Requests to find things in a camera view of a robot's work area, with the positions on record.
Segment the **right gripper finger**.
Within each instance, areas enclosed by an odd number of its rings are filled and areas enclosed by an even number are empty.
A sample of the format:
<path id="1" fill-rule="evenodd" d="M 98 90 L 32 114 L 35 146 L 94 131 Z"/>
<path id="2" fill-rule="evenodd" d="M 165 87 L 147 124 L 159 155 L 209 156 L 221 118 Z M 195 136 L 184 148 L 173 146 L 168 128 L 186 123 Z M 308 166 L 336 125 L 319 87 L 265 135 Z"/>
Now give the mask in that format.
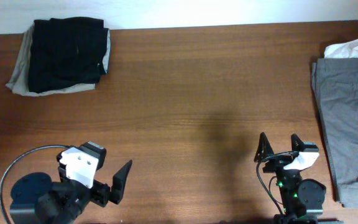
<path id="1" fill-rule="evenodd" d="M 291 150 L 293 152 L 303 152 L 304 151 L 304 142 L 298 137 L 297 134 L 291 135 Z"/>
<path id="2" fill-rule="evenodd" d="M 261 162 L 263 159 L 274 155 L 273 149 L 264 132 L 260 134 L 259 145 L 255 153 L 254 162 Z"/>

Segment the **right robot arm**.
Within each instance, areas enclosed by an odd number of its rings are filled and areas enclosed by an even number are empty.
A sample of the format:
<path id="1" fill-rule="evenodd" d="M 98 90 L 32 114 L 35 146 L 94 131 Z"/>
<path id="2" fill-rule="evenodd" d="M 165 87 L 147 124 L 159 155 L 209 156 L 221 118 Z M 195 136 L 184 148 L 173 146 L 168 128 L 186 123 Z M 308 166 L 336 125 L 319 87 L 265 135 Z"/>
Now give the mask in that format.
<path id="1" fill-rule="evenodd" d="M 301 218 L 323 197 L 307 198 L 298 169 L 285 166 L 305 150 L 295 134 L 283 149 L 266 135 L 206 128 L 181 141 L 129 148 L 133 161 L 121 206 L 122 222 L 271 222 Z"/>

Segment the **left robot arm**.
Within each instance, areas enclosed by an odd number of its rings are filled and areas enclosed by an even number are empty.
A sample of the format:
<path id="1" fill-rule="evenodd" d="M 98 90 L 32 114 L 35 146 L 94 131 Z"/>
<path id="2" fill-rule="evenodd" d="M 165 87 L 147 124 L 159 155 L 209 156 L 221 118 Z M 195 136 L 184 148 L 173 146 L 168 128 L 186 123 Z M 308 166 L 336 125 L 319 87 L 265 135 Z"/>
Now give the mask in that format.
<path id="1" fill-rule="evenodd" d="M 73 223 L 90 202 L 105 207 L 109 192 L 96 180 L 89 189 L 76 180 L 53 182 L 48 174 L 34 172 L 12 187 L 9 214 L 14 223 Z"/>

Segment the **black shorts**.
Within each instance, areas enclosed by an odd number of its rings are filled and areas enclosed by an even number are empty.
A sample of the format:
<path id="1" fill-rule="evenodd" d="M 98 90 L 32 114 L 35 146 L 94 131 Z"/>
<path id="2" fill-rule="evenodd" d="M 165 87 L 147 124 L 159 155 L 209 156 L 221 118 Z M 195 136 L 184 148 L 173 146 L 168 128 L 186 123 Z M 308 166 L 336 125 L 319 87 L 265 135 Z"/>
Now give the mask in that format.
<path id="1" fill-rule="evenodd" d="M 109 35 L 102 19 L 35 20 L 27 76 L 29 91 L 43 93 L 99 83 L 109 70 Z"/>

